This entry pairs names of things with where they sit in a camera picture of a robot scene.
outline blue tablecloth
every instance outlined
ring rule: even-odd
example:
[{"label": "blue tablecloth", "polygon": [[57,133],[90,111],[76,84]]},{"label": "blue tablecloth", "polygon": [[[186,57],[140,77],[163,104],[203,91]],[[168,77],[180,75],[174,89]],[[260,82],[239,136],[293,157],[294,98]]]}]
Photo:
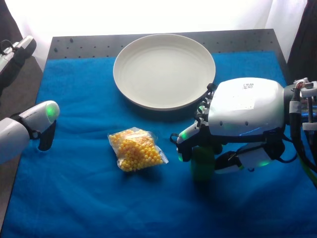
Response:
[{"label": "blue tablecloth", "polygon": [[[286,85],[274,52],[213,57],[217,84],[263,77]],[[133,105],[115,86],[114,60],[47,62],[37,102],[60,106],[55,140],[47,152],[37,142],[24,151],[3,238],[317,236],[316,190],[298,160],[195,184],[168,139],[193,122],[193,108],[154,114]],[[117,167],[107,134],[133,126],[158,135],[168,164],[133,175]],[[290,159],[294,149],[286,147]]]}]

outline bag of yellow beads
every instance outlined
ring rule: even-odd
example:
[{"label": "bag of yellow beads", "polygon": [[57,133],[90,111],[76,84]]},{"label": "bag of yellow beads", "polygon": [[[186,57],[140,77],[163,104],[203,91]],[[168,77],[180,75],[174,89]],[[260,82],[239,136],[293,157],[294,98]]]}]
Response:
[{"label": "bag of yellow beads", "polygon": [[155,145],[151,132],[133,127],[108,135],[108,139],[117,155],[119,168],[125,172],[168,163],[166,155]]}]

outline white plate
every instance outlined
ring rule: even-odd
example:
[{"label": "white plate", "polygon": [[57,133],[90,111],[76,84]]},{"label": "white plate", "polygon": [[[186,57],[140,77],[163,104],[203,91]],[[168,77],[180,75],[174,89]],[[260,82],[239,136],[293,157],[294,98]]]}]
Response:
[{"label": "white plate", "polygon": [[150,35],[130,43],[113,66],[121,93],[133,103],[157,111],[196,101],[214,76],[209,51],[192,39],[172,34]]}]

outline white backdrop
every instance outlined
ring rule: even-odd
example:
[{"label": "white backdrop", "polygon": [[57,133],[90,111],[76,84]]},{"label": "white backdrop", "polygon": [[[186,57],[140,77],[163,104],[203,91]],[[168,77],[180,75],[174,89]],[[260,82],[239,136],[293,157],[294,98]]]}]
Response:
[{"label": "white backdrop", "polygon": [[53,36],[273,28],[288,60],[307,0],[5,0],[44,69]]}]

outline black curtain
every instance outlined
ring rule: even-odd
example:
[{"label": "black curtain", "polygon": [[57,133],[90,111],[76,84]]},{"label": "black curtain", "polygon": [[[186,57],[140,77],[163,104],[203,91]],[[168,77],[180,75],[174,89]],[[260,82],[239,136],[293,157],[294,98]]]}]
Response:
[{"label": "black curtain", "polygon": [[317,80],[317,0],[308,0],[287,63],[293,79]]}]

